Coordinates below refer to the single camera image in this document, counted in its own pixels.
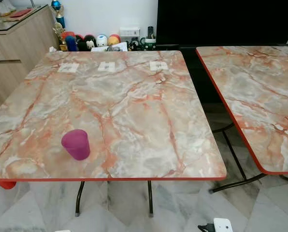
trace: trophy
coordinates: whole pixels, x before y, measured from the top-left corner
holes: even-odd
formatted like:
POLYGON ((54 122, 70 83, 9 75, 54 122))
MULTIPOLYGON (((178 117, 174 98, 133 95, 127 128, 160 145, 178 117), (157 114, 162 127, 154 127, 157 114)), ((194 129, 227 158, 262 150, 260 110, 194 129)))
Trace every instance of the trophy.
POLYGON ((63 18, 63 5, 58 0, 52 0, 51 10, 56 14, 56 20, 63 28, 65 28, 65 20, 63 18))
POLYGON ((67 51, 66 42, 62 39, 62 34, 65 32, 65 29, 62 27, 60 23, 55 23, 55 28, 53 28, 55 34, 59 38, 59 47, 61 51, 67 51))

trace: wooden cabinet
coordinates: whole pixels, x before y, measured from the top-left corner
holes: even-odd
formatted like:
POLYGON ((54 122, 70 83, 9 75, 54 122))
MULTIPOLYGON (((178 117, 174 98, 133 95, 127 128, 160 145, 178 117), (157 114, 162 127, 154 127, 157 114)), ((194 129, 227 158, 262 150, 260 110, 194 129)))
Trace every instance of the wooden cabinet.
POLYGON ((8 30, 0 30, 0 105, 48 52, 58 47, 48 5, 8 30))

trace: red object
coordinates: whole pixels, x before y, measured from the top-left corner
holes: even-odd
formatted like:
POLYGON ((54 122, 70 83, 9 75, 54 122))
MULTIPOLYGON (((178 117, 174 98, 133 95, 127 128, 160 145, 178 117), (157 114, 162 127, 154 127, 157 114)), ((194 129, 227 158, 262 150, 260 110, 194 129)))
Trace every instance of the red object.
POLYGON ((22 10, 22 11, 17 11, 14 14, 11 14, 9 17, 11 17, 11 18, 20 17, 20 16, 23 16, 23 15, 27 14, 30 11, 31 11, 31 9, 25 9, 25 10, 22 10))
POLYGON ((16 185, 16 182, 8 181, 8 182, 0 182, 0 186, 4 189, 12 189, 16 185))
POLYGON ((63 40, 65 40, 66 37, 69 36, 69 35, 75 37, 75 34, 74 34, 73 31, 65 31, 64 33, 61 34, 61 37, 62 37, 63 40))

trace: remote control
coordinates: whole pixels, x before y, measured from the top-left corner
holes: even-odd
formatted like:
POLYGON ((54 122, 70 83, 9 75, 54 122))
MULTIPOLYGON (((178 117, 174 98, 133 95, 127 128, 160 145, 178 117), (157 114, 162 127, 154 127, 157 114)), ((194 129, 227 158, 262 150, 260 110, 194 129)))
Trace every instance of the remote control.
POLYGON ((215 232, 233 232, 231 222, 226 218, 214 218, 215 232))
POLYGON ((149 26, 148 28, 147 28, 147 38, 148 39, 153 39, 152 38, 152 35, 154 34, 154 27, 152 27, 152 26, 149 26))

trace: marble tile floor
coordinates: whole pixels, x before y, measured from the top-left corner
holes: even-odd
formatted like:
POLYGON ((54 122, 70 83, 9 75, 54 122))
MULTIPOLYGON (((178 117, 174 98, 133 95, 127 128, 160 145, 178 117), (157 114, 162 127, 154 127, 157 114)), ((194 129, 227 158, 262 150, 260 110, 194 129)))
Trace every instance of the marble tile floor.
MULTIPOLYGON (((212 129, 230 123, 225 112, 207 110, 212 129)), ((235 128, 227 132, 247 177, 259 174, 235 128)), ((227 179, 153 181, 153 218, 145 181, 86 182, 81 215, 74 217, 79 182, 21 182, 0 187, 0 232, 196 232, 213 218, 228 218, 234 232, 288 232, 288 182, 278 176, 218 193, 212 186, 240 181, 222 134, 215 134, 227 179)))

